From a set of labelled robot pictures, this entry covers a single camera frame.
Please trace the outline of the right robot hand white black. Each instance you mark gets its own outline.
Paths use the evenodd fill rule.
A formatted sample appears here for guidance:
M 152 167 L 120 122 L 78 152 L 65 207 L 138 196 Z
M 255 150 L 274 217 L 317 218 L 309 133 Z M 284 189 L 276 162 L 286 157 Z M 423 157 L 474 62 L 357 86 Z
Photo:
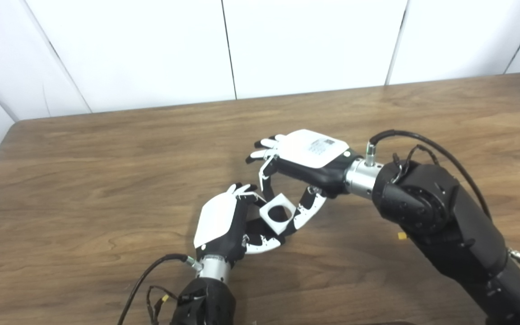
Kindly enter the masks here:
M 277 234 L 294 234 L 314 217 L 326 200 L 348 194 L 345 177 L 357 154 L 341 140 L 302 129 L 255 142 L 247 164 L 262 161 L 258 172 L 260 190 L 267 201 L 260 216 Z M 283 194 L 275 195 L 272 176 L 276 173 L 306 183 L 301 201 L 294 205 Z

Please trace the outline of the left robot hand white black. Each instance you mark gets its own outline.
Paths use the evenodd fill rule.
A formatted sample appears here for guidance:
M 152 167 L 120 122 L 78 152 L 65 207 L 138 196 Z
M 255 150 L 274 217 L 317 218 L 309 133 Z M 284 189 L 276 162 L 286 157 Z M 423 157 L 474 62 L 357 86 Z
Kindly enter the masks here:
M 254 184 L 234 183 L 202 206 L 193 240 L 197 261 L 214 257 L 233 268 L 246 254 L 272 251 L 286 243 L 262 218 L 248 219 L 252 206 L 267 203 L 256 189 Z

